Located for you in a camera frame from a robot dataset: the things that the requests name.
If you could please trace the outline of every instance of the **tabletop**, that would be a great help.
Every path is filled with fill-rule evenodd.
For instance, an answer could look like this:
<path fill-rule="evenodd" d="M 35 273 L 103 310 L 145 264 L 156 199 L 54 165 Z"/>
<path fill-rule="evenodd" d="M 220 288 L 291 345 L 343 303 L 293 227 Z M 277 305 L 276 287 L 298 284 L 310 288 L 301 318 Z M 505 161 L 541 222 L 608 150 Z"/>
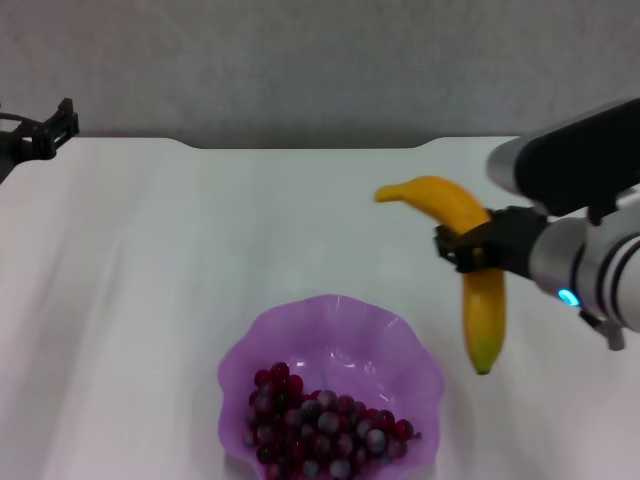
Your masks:
<path fill-rule="evenodd" d="M 415 478 L 637 478 L 638 337 L 612 353 L 575 310 L 509 276 L 504 351 L 475 375 L 434 223 L 372 201 L 441 175 L 488 207 L 523 205 L 484 173 L 506 140 L 76 139 L 18 167 L 0 187 L 0 478 L 255 478 L 217 439 L 217 366 L 262 311 L 320 293 L 401 315 L 441 365 L 441 446 Z"/>

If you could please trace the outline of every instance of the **banana tip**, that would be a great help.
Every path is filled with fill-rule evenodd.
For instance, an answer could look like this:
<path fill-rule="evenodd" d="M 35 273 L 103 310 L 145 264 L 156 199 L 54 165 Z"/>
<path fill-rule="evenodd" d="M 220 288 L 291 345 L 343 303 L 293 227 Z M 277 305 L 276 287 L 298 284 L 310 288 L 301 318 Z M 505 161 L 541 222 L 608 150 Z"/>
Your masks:
<path fill-rule="evenodd" d="M 386 187 L 380 187 L 373 199 L 378 203 L 395 202 L 402 200 L 402 191 L 397 185 L 387 185 Z"/>

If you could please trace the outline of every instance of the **banana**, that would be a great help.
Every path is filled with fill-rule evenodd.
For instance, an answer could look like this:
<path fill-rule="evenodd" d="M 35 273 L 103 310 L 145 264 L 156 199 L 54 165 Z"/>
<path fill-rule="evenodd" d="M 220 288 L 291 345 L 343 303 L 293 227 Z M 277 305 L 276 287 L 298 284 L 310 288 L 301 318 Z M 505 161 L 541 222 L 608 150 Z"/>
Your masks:
<path fill-rule="evenodd" d="M 458 235 L 488 222 L 483 206 L 464 188 L 440 177 L 419 177 L 380 188 L 376 202 L 403 201 Z M 489 373 L 506 330 L 504 272 L 490 268 L 463 276 L 463 327 L 467 353 L 478 374 Z"/>

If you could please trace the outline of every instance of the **purple bowl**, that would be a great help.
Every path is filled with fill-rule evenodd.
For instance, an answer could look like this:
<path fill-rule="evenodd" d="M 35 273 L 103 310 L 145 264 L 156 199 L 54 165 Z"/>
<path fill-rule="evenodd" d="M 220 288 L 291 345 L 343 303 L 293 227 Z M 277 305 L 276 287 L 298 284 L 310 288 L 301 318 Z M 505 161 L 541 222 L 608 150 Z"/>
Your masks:
<path fill-rule="evenodd" d="M 322 295 L 274 307 L 253 322 L 218 368 L 224 394 L 218 435 L 229 455 L 265 469 L 242 443 L 253 376 L 277 361 L 304 380 L 304 391 L 331 389 L 367 407 L 406 418 L 420 440 L 405 458 L 373 470 L 369 480 L 403 478 L 434 461 L 440 437 L 438 409 L 444 378 L 438 365 L 398 315 L 342 295 Z"/>

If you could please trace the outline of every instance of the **gray wall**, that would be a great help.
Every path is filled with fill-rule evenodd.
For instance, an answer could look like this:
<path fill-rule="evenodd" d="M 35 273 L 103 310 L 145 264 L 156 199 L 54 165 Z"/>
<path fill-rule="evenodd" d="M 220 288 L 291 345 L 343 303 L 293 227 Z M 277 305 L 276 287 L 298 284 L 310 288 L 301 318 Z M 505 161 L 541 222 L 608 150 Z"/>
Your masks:
<path fill-rule="evenodd" d="M 3 0 L 3 110 L 200 147 L 512 134 L 640 94 L 637 0 Z"/>

